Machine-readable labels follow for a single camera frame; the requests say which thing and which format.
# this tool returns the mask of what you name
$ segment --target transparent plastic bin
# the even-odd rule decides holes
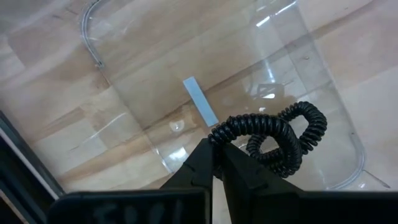
[[[215,126],[184,87],[190,77],[218,124],[298,101],[325,114],[325,136],[287,179],[296,186],[342,189],[363,169],[363,147],[296,1],[28,8],[31,20],[10,23],[0,39],[1,109],[66,192],[161,186]],[[302,117],[290,124],[296,135],[307,126]],[[244,150],[248,138],[233,143]],[[262,151],[275,147],[269,138]],[[214,196],[228,214],[219,180]]]
[[[98,65],[170,173],[214,128],[183,85],[195,77],[219,123],[297,101],[325,114],[328,130],[291,183],[340,189],[359,175],[363,149],[295,1],[129,2],[119,16],[112,2],[99,5],[89,20]],[[299,135],[307,122],[291,125]],[[243,150],[247,140],[234,143]],[[268,139],[262,150],[276,146]]]

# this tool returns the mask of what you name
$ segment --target black cable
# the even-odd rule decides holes
[[[288,124],[303,115],[308,127],[297,138]],[[326,117],[309,102],[298,102],[281,111],[277,116],[268,114],[244,114],[230,116],[226,122],[211,130],[208,139],[214,147],[220,147],[238,136],[252,135],[246,146],[249,155],[273,173],[282,178],[293,175],[302,163],[302,155],[312,151],[325,134]],[[261,153],[260,147],[267,136],[273,137],[279,148]],[[215,176],[221,178],[220,167],[216,165]]]

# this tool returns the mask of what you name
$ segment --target wooden surface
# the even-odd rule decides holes
[[[0,3],[9,8],[0,18],[0,107],[66,191],[165,182],[210,132],[183,86],[191,76],[220,121],[298,100],[326,114],[328,132],[294,184],[324,189],[348,178],[359,137],[365,169],[398,187],[396,1],[103,1],[90,20],[103,70],[81,43],[85,2]],[[388,189],[373,176],[350,189]],[[215,223],[228,222],[221,186]]]

